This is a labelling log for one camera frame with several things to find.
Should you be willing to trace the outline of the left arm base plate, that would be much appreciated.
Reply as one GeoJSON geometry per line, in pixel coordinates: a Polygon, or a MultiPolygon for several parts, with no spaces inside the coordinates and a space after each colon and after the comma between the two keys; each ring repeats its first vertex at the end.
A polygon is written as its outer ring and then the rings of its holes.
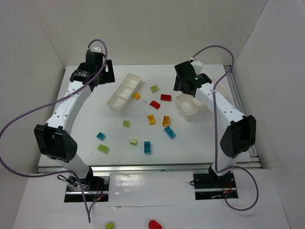
{"type": "MultiPolygon", "coordinates": [[[[109,187],[110,187],[110,175],[102,174],[95,178],[93,184],[90,187],[83,187],[84,196],[87,202],[108,202],[109,201],[109,187]]],[[[72,185],[67,184],[65,196],[65,203],[80,203],[83,202],[81,188],[79,184],[72,185]]]]}

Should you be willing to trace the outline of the small teal lego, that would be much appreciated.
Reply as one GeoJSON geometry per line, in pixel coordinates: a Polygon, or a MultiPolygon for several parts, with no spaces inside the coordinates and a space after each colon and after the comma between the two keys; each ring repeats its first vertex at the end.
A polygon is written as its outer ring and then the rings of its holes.
{"type": "Polygon", "coordinates": [[[97,138],[98,138],[99,140],[103,141],[103,140],[105,139],[105,135],[104,135],[103,133],[99,132],[99,133],[97,134],[97,138]]]}

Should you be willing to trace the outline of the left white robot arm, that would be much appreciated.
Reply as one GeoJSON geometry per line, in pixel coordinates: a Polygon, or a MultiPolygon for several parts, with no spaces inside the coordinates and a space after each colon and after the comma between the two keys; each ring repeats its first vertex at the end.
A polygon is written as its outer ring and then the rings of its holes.
{"type": "Polygon", "coordinates": [[[70,77],[66,92],[68,99],[58,104],[44,125],[36,125],[34,129],[40,153],[72,171],[72,181],[80,179],[85,186],[93,184],[93,171],[78,156],[78,145],[71,137],[71,129],[94,88],[114,81],[112,61],[105,59],[101,48],[89,49],[85,62],[70,77]]]}

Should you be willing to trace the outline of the red rounded lego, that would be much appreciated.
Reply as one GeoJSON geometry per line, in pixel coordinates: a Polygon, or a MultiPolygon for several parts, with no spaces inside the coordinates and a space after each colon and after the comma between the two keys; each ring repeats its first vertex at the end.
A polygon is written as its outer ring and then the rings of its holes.
{"type": "Polygon", "coordinates": [[[155,100],[152,100],[149,103],[149,105],[152,106],[153,108],[157,109],[157,110],[161,107],[161,105],[158,102],[156,102],[155,100]]]}

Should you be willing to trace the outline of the red rectangular lego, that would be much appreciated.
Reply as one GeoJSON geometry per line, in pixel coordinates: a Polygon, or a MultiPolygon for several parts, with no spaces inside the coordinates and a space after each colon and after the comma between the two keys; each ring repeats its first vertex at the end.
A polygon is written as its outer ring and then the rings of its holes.
{"type": "Polygon", "coordinates": [[[161,94],[160,100],[170,102],[172,100],[172,96],[168,94],[161,94]]]}

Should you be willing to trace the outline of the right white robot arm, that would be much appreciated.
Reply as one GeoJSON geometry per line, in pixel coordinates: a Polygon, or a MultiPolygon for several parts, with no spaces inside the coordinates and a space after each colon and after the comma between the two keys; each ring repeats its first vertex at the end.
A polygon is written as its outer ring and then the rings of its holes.
{"type": "Polygon", "coordinates": [[[231,105],[214,87],[212,80],[201,72],[202,67],[202,61],[185,61],[175,65],[174,90],[198,99],[214,114],[215,123],[223,126],[224,132],[216,134],[215,161],[208,169],[210,181],[221,183],[239,155],[255,144],[256,119],[231,105]]]}

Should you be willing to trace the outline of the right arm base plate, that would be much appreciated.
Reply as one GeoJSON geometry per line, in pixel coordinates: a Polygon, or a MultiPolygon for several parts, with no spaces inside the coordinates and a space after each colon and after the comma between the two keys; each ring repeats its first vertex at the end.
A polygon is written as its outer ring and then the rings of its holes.
{"type": "Polygon", "coordinates": [[[194,187],[196,200],[214,200],[238,198],[236,182],[233,173],[220,181],[213,182],[207,173],[193,174],[193,180],[189,182],[194,187]]]}

